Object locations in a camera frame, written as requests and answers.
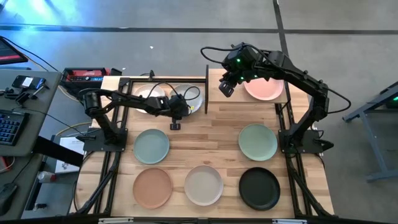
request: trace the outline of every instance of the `concrete floor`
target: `concrete floor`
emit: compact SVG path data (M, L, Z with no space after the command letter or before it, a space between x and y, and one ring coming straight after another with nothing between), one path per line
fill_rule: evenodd
M272 0L10 0L0 13L2 24L83 27L276 29ZM285 29L396 30L395 0L279 0ZM125 75L153 69L158 75L202 75L208 64L203 46L228 47L245 41L262 49L281 49L277 33L203 32L44 32L0 30L0 35L45 58L54 67L114 67ZM365 177L379 169L361 122L341 117L397 81L396 35L286 35L293 63L347 96L353 106L317 124L324 139L335 143L325 153L326 176L335 213L344 218L398 222L398 179L371 184ZM210 56L222 59L224 54ZM20 64L35 68L33 64ZM330 95L330 108L345 102ZM67 104L68 111L60 105ZM68 124L88 121L83 108L57 92L50 114ZM49 138L65 128L46 119L41 135ZM72 193L68 184L45 186L40 203L51 209L24 217L65 214ZM58 195L50 199L49 193Z

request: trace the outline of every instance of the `light green plate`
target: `light green plate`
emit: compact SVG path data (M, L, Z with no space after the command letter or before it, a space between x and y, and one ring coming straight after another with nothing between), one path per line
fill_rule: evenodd
M169 139L163 131L148 129L137 136L133 151L139 161L145 164L155 164L166 157L169 148Z
M275 134L263 124L250 124L239 134L239 147L254 161L270 159L278 148Z

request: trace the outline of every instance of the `smartphone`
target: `smartphone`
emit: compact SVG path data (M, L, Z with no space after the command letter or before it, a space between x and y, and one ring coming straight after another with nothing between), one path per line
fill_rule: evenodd
M45 83L45 78L27 77L18 75L12 83L14 88L27 88L28 90L38 90Z

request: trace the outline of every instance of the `sticker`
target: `sticker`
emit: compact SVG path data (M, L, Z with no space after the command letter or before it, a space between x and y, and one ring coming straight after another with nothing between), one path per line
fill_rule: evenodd
M29 87L30 84L32 83L32 81L33 81L33 78L26 77L24 82L22 83L22 86L23 87Z

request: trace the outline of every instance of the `black keyboard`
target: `black keyboard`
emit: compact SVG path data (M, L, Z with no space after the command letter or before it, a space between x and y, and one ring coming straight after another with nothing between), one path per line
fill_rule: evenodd
M15 146L29 113L0 110L0 144Z

